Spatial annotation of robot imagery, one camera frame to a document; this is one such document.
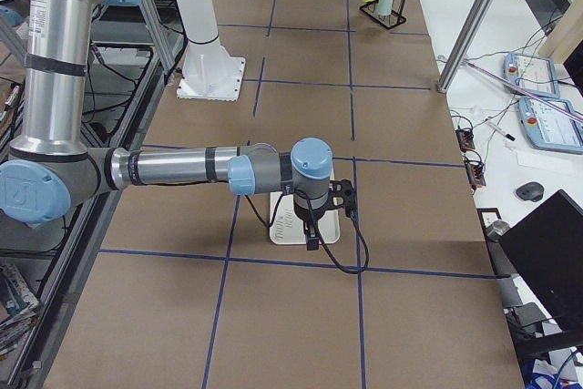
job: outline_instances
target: white table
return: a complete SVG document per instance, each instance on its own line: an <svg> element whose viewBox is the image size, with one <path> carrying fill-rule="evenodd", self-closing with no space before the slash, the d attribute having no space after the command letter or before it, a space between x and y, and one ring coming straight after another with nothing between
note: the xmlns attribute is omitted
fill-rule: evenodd
<svg viewBox="0 0 583 389"><path fill-rule="evenodd" d="M435 57L449 56L473 3L474 0L421 0ZM498 51L522 49L537 31L532 41L544 36L539 28L525 0L494 0L467 56L474 58ZM538 44L535 44L525 53L536 53L537 49ZM474 63L501 76L504 57L504 54L486 56ZM559 78L568 77L562 65L556 65L556 69ZM560 86L560 93L561 97L571 101L576 110L583 111L583 97L576 88ZM470 67L460 68L447 92L449 107L470 118L475 124L499 113L511 99L512 94L502 85ZM516 141L510 142L500 134L494 134L487 149L487 157L486 144L493 130L487 125L481 125L474 132L476 150L486 161L486 187L478 189L474 195L477 208L498 208L502 219L514 226L558 189L563 189L583 206L583 156L533 148L520 125L516 106L508 110L499 126L516 137ZM539 167L519 165L517 157L521 154L535 154ZM559 160L560 169L545 169L550 160ZM523 201L514 194L517 187L529 181L537 181L545 188L542 201ZM536 302L542 308L520 278L517 278L515 284L523 302ZM579 381L583 381L583 371L578 369L578 376Z"/></svg>

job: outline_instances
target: black mouse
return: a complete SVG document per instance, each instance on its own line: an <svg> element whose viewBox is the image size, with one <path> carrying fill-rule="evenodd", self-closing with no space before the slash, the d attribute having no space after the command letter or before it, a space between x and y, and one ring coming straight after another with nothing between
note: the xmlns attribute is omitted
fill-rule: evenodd
<svg viewBox="0 0 583 389"><path fill-rule="evenodd" d="M543 199L545 188L538 182L530 181L515 190L516 195L522 200L532 200L539 202Z"/></svg>

